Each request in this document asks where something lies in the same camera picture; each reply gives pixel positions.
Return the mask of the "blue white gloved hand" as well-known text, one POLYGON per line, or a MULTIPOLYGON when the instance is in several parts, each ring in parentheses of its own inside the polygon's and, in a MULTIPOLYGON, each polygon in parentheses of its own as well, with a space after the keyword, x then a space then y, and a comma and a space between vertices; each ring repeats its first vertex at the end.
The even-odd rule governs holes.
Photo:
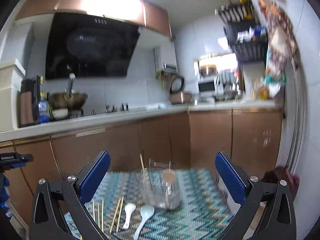
POLYGON ((11 210, 11 200, 10 200, 10 192, 8 190, 10 186, 10 182, 7 177, 1 173, 1 194, 0 194, 0 205, 1 212, 8 220, 12 218, 12 210, 11 210))

